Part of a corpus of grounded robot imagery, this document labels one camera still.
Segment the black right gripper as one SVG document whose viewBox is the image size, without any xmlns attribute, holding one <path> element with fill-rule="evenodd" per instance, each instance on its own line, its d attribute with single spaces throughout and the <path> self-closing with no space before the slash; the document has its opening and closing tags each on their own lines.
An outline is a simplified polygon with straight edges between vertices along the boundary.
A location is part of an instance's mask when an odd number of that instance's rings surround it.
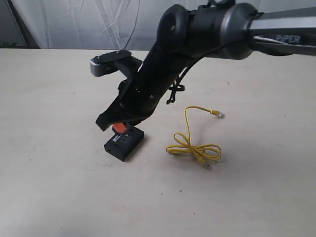
<svg viewBox="0 0 316 237">
<path fill-rule="evenodd" d="M 119 90 L 118 96 L 101 113 L 96 124 L 103 131 L 112 124 L 115 133 L 124 134 L 126 123 L 135 126 L 149 118 L 162 96 L 193 58 L 177 52 L 162 52 L 156 45 L 143 61 L 142 67 L 134 70 Z"/>
</svg>

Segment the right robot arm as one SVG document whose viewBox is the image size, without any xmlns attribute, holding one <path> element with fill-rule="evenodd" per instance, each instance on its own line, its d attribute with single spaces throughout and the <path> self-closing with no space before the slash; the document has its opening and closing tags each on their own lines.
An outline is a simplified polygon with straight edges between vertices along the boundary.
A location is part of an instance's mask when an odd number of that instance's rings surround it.
<svg viewBox="0 0 316 237">
<path fill-rule="evenodd" d="M 149 118 L 166 91 L 175 101 L 184 75 L 205 57 L 242 60 L 259 51 L 271 56 L 316 53 L 316 10 L 313 7 L 273 13 L 249 3 L 209 1 L 195 10 L 175 4 L 160 19 L 154 45 L 144 60 L 127 50 L 95 56 L 91 73 L 125 75 L 118 96 L 96 124 L 107 130 L 124 123 L 135 126 Z"/>
</svg>

